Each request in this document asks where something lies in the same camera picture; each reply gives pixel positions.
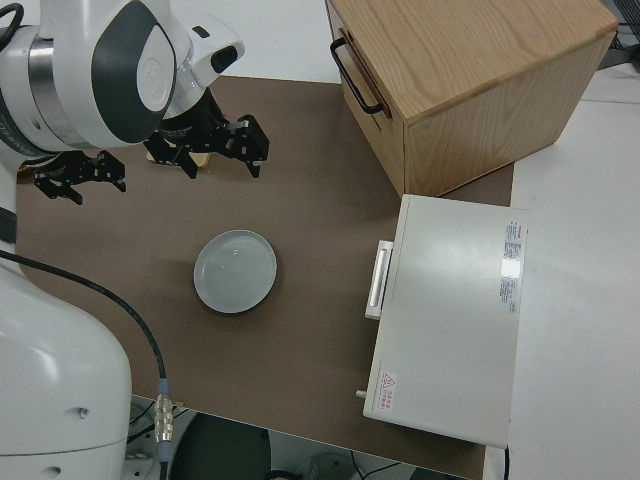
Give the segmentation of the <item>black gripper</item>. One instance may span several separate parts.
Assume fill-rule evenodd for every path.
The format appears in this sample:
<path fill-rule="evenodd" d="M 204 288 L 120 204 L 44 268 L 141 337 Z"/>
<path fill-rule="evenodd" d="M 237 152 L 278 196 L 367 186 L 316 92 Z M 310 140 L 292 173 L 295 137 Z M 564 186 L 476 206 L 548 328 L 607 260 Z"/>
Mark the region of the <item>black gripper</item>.
<path fill-rule="evenodd" d="M 47 171 L 53 175 L 88 175 L 91 181 L 110 183 L 126 192 L 125 165 L 106 150 L 93 156 L 78 150 L 62 152 L 47 164 Z M 68 182 L 55 181 L 45 173 L 34 174 L 34 185 L 49 199 L 64 198 L 83 204 L 82 195 Z"/>
<path fill-rule="evenodd" d="M 187 111 L 163 120 L 159 133 L 143 142 L 151 161 L 178 166 L 190 179 L 197 177 L 198 165 L 189 150 L 215 150 L 239 160 L 253 178 L 260 176 L 261 165 L 268 159 L 270 142 L 258 120 L 247 114 L 229 122 L 212 94 L 204 94 Z"/>

